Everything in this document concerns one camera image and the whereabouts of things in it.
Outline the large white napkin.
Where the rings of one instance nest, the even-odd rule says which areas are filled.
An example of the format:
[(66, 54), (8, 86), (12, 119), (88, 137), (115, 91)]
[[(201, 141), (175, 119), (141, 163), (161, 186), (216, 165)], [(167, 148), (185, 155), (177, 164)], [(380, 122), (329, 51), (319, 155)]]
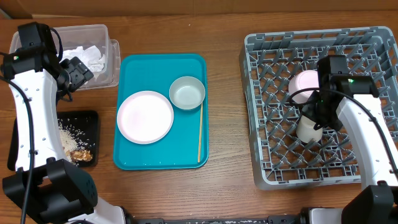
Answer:
[(63, 52), (63, 60), (71, 60), (73, 57), (78, 57), (92, 72), (101, 72), (104, 69), (105, 55), (95, 45), (87, 49), (79, 46), (73, 50), (65, 50)]

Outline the white ceramic cup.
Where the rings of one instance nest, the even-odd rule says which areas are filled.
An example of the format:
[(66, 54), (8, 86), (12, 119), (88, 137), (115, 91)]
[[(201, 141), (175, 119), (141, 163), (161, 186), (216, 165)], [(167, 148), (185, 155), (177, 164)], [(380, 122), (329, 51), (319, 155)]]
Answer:
[(296, 129), (297, 137), (304, 143), (309, 143), (310, 141), (317, 142), (321, 140), (323, 129), (315, 130), (314, 126), (314, 121), (302, 115)]

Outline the large pink plate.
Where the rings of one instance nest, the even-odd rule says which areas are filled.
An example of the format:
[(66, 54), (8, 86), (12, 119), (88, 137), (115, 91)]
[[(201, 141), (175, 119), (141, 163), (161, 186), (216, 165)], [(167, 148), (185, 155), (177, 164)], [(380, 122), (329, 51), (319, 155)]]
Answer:
[(120, 133), (136, 144), (151, 144), (171, 129), (174, 110), (170, 101), (155, 91), (139, 91), (127, 97), (118, 109)]

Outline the grey saucer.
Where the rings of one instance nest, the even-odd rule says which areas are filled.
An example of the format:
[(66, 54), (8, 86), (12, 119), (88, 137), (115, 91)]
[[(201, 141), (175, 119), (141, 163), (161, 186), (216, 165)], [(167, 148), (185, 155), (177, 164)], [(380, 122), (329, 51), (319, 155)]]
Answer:
[(169, 88), (169, 98), (181, 110), (193, 110), (200, 106), (206, 96), (204, 84), (195, 77), (180, 77)]

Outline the wooden chopstick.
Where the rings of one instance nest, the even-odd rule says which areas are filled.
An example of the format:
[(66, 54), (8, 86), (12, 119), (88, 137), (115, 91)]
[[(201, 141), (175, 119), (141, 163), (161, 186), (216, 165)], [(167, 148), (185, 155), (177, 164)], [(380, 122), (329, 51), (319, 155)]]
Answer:
[(198, 157), (197, 162), (201, 161), (201, 139), (202, 139), (202, 131), (203, 131), (203, 102), (200, 105), (200, 125), (199, 125), (199, 135), (198, 135)]

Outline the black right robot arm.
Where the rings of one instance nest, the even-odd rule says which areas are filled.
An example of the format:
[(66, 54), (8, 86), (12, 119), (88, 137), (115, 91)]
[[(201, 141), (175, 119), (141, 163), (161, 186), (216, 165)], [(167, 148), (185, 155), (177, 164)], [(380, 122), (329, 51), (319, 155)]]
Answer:
[(370, 76), (352, 76), (345, 56), (317, 63), (318, 84), (301, 122), (318, 130), (345, 128), (359, 166), (362, 191), (344, 208), (308, 208), (302, 223), (397, 223), (397, 148)]

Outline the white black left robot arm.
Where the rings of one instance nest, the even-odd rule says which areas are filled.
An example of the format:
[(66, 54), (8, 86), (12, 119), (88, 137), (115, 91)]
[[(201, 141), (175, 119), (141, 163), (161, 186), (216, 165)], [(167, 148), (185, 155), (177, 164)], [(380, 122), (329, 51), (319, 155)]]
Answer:
[(6, 196), (22, 219), (37, 223), (132, 223), (125, 209), (99, 197), (91, 175), (72, 164), (60, 139), (56, 105), (93, 77), (78, 58), (63, 57), (54, 28), (19, 26), (21, 47), (4, 54), (1, 80), (13, 94), (18, 131), (15, 174), (5, 177)]

